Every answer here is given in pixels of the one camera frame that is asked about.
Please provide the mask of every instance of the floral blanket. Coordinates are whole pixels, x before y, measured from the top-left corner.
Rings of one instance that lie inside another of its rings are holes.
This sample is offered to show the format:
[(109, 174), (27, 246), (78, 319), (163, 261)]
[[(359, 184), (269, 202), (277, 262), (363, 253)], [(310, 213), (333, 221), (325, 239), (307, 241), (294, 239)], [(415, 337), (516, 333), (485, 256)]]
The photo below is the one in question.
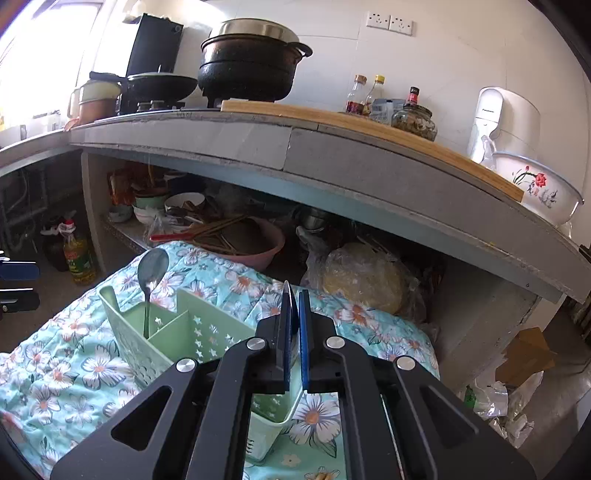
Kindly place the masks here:
[[(186, 288), (251, 326), (279, 313), (281, 282), (183, 242), (162, 248), (170, 266), (152, 294), (154, 303), (174, 310), (175, 291)], [(141, 302), (140, 258), (72, 302), (12, 353), (0, 353), (0, 422), (43, 478), (139, 391), (120, 357), (97, 291), (112, 285), (122, 310)], [(439, 376), (433, 348), (414, 325), (317, 291), (310, 292), (310, 304), (333, 318), (340, 335), (371, 355), (390, 360), (411, 355)], [(301, 480), (320, 472), (325, 479), (339, 474), (342, 479), (340, 432), (336, 394), (304, 393), (264, 465), (245, 464), (244, 478)]]

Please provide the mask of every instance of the frying pan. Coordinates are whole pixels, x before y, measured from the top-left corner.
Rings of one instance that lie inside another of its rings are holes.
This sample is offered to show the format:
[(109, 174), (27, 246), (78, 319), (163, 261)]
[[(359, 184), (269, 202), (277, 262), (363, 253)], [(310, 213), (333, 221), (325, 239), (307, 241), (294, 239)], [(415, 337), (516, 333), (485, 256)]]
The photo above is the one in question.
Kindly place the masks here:
[(193, 93), (197, 79), (165, 72), (148, 72), (119, 77), (113, 73), (90, 72), (91, 80), (120, 83), (137, 102), (164, 100), (178, 102)]

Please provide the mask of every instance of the stove burner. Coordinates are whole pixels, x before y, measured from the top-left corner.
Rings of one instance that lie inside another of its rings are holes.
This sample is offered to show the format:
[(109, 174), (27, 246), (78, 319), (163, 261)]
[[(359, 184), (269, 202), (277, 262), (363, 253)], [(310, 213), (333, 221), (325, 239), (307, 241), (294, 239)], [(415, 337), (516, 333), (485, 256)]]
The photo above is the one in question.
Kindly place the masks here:
[(167, 102), (165, 100), (152, 100), (138, 103), (138, 113), (154, 110), (179, 110), (185, 106), (184, 102)]

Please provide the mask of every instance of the white tiled wall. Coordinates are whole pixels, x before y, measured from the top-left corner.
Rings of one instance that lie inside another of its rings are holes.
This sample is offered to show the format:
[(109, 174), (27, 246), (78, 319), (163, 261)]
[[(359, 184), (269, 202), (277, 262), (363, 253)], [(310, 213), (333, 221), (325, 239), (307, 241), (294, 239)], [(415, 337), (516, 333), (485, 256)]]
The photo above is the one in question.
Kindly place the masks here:
[[(201, 21), (195, 2), (158, 2), (158, 13), (170, 11), (173, 20), (190, 25)], [(539, 160), (591, 198), (591, 178), (585, 182), (591, 87), (560, 34), (527, 0), (210, 0), (207, 5), (224, 18), (277, 21), (312, 47), (314, 54), (298, 65), (283, 102), (338, 111), (355, 74), (371, 79), (380, 73), (388, 96), (405, 98), (411, 85), (418, 86), (420, 102), (439, 127), (437, 141), (460, 153), (480, 89), (501, 86), (519, 93), (542, 114)], [(365, 27), (369, 9), (411, 18), (414, 35)], [(183, 70), (197, 72), (200, 52), (181, 62)], [(577, 242), (589, 243), (591, 206), (577, 214), (574, 230)]]

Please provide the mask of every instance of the black cooking pot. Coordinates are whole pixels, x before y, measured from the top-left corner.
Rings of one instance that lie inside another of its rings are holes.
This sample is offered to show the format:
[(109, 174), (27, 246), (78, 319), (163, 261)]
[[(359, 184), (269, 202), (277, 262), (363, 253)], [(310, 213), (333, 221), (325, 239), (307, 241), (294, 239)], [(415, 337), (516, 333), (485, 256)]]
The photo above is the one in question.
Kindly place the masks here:
[(291, 90), (296, 66), (312, 49), (299, 42), (253, 34), (225, 34), (201, 45), (204, 59), (197, 81), (208, 107), (242, 98), (274, 102)]

